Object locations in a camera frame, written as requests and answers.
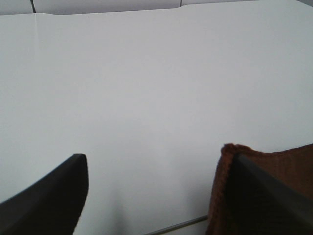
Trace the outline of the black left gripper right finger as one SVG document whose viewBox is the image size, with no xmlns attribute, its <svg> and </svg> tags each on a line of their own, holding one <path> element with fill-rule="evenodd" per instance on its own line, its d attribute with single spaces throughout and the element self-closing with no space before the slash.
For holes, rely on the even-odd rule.
<svg viewBox="0 0 313 235">
<path fill-rule="evenodd" d="M 312 153 L 233 153 L 221 159 L 226 204 L 239 234 L 313 233 Z"/>
</svg>

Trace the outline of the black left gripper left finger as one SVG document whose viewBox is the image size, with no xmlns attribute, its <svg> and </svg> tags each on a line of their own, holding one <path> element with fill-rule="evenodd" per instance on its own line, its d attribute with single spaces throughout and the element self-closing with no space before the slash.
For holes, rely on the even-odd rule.
<svg viewBox="0 0 313 235">
<path fill-rule="evenodd" d="M 0 204 L 2 235 L 71 235 L 88 194 L 85 154 L 74 154 Z"/>
</svg>

